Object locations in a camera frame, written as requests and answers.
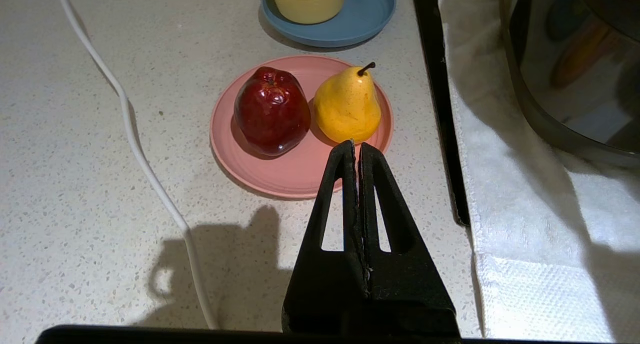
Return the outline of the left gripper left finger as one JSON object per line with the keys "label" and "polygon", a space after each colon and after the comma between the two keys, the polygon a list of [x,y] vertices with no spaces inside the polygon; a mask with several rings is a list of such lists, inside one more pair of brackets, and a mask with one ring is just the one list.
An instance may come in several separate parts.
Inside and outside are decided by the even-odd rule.
{"label": "left gripper left finger", "polygon": [[[341,334],[367,297],[354,143],[340,143],[327,159],[282,305],[282,330],[287,333]],[[322,240],[338,179],[343,251],[332,252],[323,250]]]}

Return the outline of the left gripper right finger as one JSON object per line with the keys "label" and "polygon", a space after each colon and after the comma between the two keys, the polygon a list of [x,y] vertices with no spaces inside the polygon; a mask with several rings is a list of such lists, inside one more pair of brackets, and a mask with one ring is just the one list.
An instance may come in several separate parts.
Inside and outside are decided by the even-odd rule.
{"label": "left gripper right finger", "polygon": [[359,150],[359,208],[366,289],[394,332],[459,334],[450,294],[384,155]]}

